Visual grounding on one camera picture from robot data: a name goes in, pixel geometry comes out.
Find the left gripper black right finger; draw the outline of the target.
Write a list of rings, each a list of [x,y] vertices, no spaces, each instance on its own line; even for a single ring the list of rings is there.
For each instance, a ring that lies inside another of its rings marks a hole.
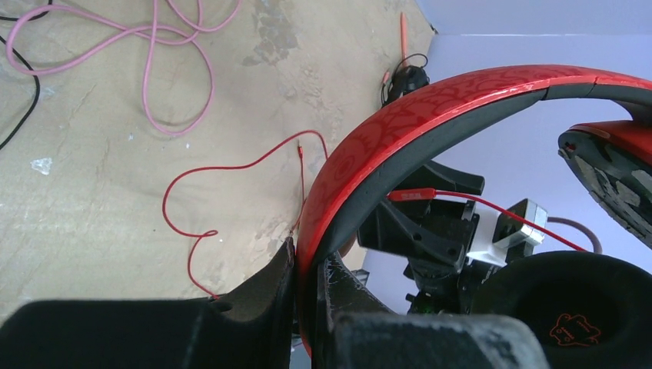
[[[500,315],[400,315],[332,254],[311,272],[315,368],[547,368],[522,322]]]

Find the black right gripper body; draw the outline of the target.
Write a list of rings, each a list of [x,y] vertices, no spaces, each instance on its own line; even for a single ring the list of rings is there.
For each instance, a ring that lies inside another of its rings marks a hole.
[[[480,175],[429,161],[395,189],[434,188],[480,195],[484,185]],[[479,221],[474,211],[472,201],[383,200],[358,229],[358,243],[363,248],[424,262],[427,271],[458,274]]]

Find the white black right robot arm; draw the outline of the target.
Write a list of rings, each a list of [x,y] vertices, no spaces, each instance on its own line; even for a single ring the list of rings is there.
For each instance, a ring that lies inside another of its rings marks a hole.
[[[412,314],[466,314],[481,277],[495,268],[470,266],[471,249],[480,220],[471,200],[382,201],[357,232],[363,248],[407,258],[404,276],[418,293],[408,294]]]

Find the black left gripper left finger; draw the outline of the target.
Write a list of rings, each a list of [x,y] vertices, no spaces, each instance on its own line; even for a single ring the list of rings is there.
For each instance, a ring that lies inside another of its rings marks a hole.
[[[286,368],[294,242],[231,292],[189,300],[36,301],[1,328],[3,368]]]

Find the red black headphones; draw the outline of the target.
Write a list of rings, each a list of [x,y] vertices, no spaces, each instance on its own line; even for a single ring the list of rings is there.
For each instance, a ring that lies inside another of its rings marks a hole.
[[[651,243],[651,83],[570,65],[515,65],[473,71],[425,86],[383,107],[325,162],[308,195],[298,238],[298,320],[311,357],[311,272],[338,254],[383,200],[481,195],[434,188],[396,190],[449,148],[539,101],[610,100],[630,118],[575,125],[559,152],[591,197],[645,245]],[[481,277],[466,314],[526,325],[547,368],[649,368],[651,276],[598,251],[507,256]]]

